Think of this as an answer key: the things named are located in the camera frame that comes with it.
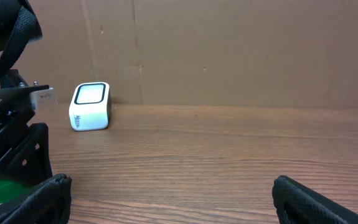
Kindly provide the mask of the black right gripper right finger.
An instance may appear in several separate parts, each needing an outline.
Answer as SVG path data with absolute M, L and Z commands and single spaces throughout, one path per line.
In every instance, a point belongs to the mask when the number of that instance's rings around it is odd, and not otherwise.
M 358 224 L 358 214 L 281 175 L 272 188 L 280 224 Z

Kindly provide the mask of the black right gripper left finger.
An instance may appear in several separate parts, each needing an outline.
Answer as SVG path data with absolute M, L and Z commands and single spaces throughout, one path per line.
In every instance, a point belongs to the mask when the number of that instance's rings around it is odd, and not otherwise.
M 0 224 L 67 224 L 72 178 L 57 174 L 0 205 Z

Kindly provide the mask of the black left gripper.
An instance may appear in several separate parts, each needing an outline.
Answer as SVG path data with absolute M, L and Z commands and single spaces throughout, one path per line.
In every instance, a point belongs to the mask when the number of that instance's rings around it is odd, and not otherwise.
M 32 187 L 53 176 L 48 126 L 28 123 L 35 115 L 31 94 L 47 89 L 28 86 L 17 70 L 0 78 L 0 180 Z

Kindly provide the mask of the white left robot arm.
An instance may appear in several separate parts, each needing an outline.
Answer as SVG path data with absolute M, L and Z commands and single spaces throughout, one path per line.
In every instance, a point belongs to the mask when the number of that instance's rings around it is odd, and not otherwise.
M 28 1 L 0 1 L 0 179 L 35 186 L 52 176 L 48 127 L 28 125 L 32 97 L 50 89 L 29 86 L 13 69 L 26 45 L 42 38 Z

